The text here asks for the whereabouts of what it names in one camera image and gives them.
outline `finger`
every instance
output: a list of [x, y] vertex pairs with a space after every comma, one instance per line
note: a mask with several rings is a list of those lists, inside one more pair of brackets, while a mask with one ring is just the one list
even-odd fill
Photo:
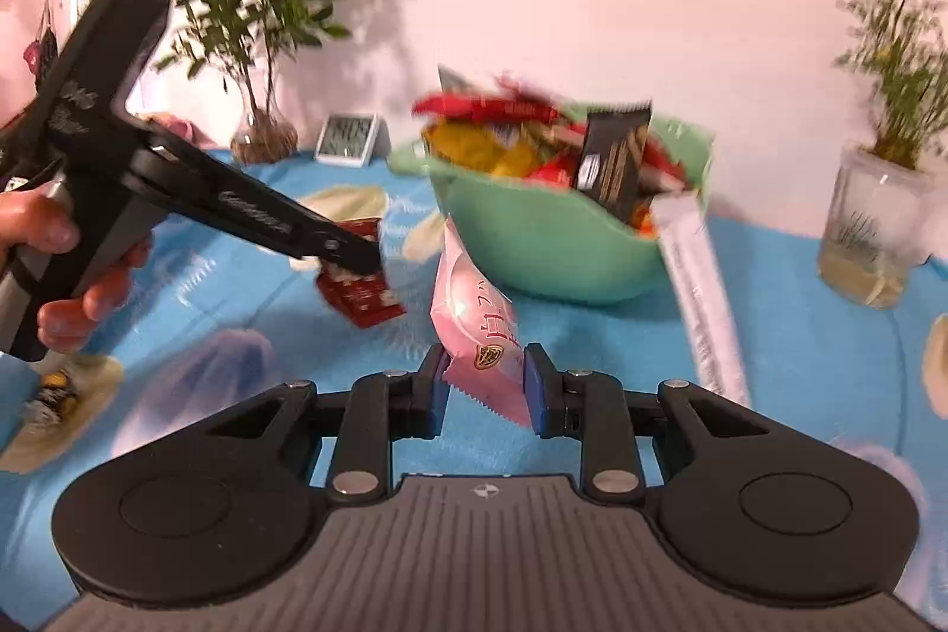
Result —
[[98, 279], [82, 296], [82, 310], [94, 322], [101, 322], [120, 307], [132, 288], [132, 277], [126, 266], [116, 266]]
[[68, 253], [79, 244], [79, 229], [43, 190], [0, 194], [0, 250], [28, 244], [44, 253]]
[[86, 340], [85, 338], [63, 338], [58, 335], [51, 335], [44, 329], [40, 329], [37, 337], [40, 339], [40, 343], [49, 351], [58, 351], [63, 354], [79, 351], [85, 345]]
[[149, 235], [125, 254], [124, 262], [133, 269], [140, 269], [148, 262], [150, 253], [152, 253], [152, 237]]
[[82, 300], [54, 300], [40, 309], [36, 323], [47, 335], [84, 338], [96, 328], [82, 308]]

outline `green plastic basket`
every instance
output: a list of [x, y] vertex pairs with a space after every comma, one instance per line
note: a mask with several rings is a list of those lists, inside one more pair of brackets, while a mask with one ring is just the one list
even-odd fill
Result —
[[[584, 121], [592, 105], [570, 105]], [[649, 131], [706, 195], [712, 136], [654, 116]], [[606, 305], [638, 296], [665, 272], [658, 242], [642, 239], [589, 198], [538, 182], [492, 178], [428, 156], [421, 140], [389, 156], [395, 174], [428, 175], [468, 253], [498, 286], [532, 296]]]

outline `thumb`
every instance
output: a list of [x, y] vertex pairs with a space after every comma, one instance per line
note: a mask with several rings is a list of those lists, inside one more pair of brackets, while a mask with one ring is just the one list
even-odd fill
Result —
[[79, 244], [79, 229], [43, 189], [0, 194], [0, 259], [14, 244], [43, 253], [68, 253]]

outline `glass vase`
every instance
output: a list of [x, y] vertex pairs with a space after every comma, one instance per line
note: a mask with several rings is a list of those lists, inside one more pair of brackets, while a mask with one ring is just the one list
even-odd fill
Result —
[[287, 159], [297, 151], [297, 130], [281, 113], [276, 89], [267, 89], [265, 72], [251, 72], [241, 82], [244, 101], [240, 124], [230, 138], [230, 151], [242, 165], [262, 165]]
[[818, 271], [841, 296], [874, 309], [899, 302], [918, 253], [932, 179], [864, 150], [843, 152]]

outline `pink wrapper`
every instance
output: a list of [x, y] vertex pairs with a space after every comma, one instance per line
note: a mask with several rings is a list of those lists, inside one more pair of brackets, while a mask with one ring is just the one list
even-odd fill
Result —
[[444, 225], [431, 321], [451, 355], [444, 381], [509, 421], [529, 427], [523, 349], [517, 342], [513, 307], [478, 271], [450, 217]]

